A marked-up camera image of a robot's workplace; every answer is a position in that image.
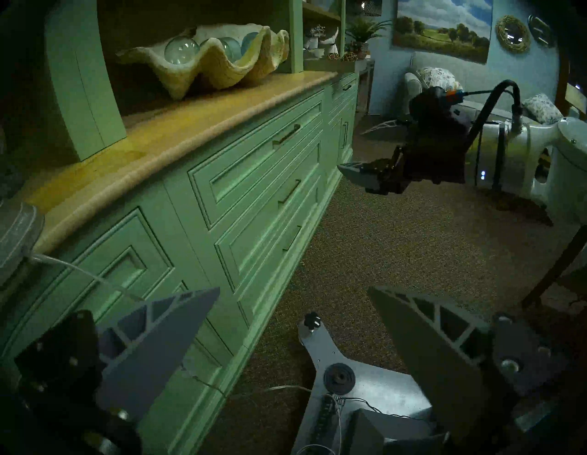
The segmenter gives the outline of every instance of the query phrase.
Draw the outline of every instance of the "giant clam shell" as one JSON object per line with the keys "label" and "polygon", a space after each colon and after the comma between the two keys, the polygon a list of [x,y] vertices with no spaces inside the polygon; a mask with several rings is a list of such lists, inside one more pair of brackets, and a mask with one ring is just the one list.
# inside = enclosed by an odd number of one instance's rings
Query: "giant clam shell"
{"label": "giant clam shell", "polygon": [[[245,55],[231,63],[218,38],[230,36],[242,43],[251,32],[258,35],[251,42]],[[193,40],[201,44],[194,60],[183,65],[174,65],[164,58],[167,43],[175,37],[150,47],[138,47],[117,52],[119,63],[146,63],[157,75],[174,100],[182,99],[195,77],[202,73],[215,89],[225,89],[241,80],[260,80],[275,71],[289,55],[289,34],[285,30],[274,33],[267,26],[254,23],[247,25],[202,25],[197,28]]]}

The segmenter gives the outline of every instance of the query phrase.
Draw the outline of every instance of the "carpet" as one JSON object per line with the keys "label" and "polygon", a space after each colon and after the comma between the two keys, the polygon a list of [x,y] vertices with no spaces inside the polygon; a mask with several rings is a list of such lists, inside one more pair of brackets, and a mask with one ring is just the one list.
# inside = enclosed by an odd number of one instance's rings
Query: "carpet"
{"label": "carpet", "polygon": [[[389,138],[358,134],[377,120],[365,117],[355,130],[356,160],[393,151]],[[342,180],[232,393],[285,384],[312,388],[315,370],[296,330],[310,311],[321,316],[345,356],[406,372],[367,298],[369,286],[449,296],[484,319],[495,311],[520,315],[517,302],[575,231],[549,226],[533,204],[512,199],[503,210],[491,194],[456,184],[413,183],[400,196],[384,197]],[[566,303],[574,298],[550,289],[545,306],[525,316],[564,337],[573,323]],[[287,389],[229,400],[198,453],[289,454],[308,396]]]}

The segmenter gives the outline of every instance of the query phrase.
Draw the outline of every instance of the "countertop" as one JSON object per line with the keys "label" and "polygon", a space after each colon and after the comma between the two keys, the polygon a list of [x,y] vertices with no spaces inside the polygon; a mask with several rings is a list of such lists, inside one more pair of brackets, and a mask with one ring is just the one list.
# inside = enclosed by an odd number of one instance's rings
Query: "countertop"
{"label": "countertop", "polygon": [[45,214],[45,227],[34,251],[51,252],[100,210],[156,172],[336,74],[273,73],[257,86],[222,90],[125,117],[125,139],[81,163],[32,175],[16,195]]}

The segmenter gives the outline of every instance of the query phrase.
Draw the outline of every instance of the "screw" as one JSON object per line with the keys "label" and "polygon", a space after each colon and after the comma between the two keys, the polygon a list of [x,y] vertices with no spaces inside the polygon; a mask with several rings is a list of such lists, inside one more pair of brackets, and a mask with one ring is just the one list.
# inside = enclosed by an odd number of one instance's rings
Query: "screw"
{"label": "screw", "polygon": [[550,348],[547,348],[546,346],[539,346],[538,352],[540,354],[544,354],[546,357],[550,357],[552,355],[552,351],[550,350]]}
{"label": "screw", "polygon": [[129,413],[127,413],[124,409],[119,410],[117,415],[122,420],[128,420],[130,417]]}
{"label": "screw", "polygon": [[519,363],[512,359],[504,359],[501,361],[501,367],[511,373],[519,372]]}

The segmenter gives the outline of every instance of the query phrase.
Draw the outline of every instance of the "white robot body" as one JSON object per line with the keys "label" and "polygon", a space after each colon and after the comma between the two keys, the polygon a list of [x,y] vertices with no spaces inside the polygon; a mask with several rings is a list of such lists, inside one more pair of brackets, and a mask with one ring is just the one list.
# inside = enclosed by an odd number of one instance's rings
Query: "white robot body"
{"label": "white robot body", "polygon": [[[540,183],[534,175],[544,149],[551,166]],[[511,123],[487,123],[466,155],[465,181],[532,199],[553,221],[587,224],[587,124],[565,117],[516,133]]]}

